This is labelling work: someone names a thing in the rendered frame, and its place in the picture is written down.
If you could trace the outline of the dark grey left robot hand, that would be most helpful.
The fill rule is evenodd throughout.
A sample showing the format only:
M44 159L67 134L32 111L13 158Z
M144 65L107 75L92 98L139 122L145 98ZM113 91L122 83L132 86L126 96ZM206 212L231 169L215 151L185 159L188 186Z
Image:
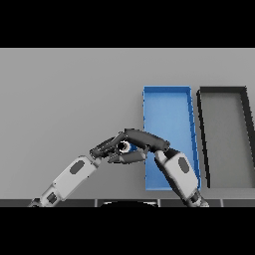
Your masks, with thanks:
M121 141L125 140L126 137L127 135L123 131L120 131L115 137L111 137L92 148L90 150L91 157L97 159L99 157L105 158L111 154L120 154L118 145Z

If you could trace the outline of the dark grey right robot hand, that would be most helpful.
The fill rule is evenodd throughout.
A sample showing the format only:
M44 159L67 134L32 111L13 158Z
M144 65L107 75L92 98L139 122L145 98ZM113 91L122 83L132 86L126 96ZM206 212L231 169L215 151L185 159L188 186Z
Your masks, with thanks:
M141 151L121 152L120 146L125 141L141 148ZM131 128L126 128L125 131L117 135L109 143L109 147L116 149L116 155L109 159L109 163L129 164L144 161L149 152L154 153L155 162L159 163L161 160L169 160L178 154L178 150L169 147L167 140L154 134Z

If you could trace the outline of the blue pipe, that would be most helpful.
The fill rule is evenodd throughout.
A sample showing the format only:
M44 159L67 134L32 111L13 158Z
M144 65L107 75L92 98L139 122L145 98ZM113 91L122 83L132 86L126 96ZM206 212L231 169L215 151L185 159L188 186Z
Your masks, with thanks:
M118 149L121 153L137 151L137 147L126 140L123 140L118 144Z

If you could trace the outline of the blue bin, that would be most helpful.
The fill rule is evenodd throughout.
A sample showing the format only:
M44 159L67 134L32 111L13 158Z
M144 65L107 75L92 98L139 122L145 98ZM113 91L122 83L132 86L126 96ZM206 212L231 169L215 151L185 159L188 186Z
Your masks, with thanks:
M143 130L183 152L201 186L195 120L190 86L144 86Z

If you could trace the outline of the dark grey bin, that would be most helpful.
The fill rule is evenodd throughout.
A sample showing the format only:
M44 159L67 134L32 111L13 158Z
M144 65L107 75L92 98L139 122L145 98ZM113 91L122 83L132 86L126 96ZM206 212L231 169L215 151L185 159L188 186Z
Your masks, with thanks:
M255 188L255 129L246 87L196 93L209 188Z

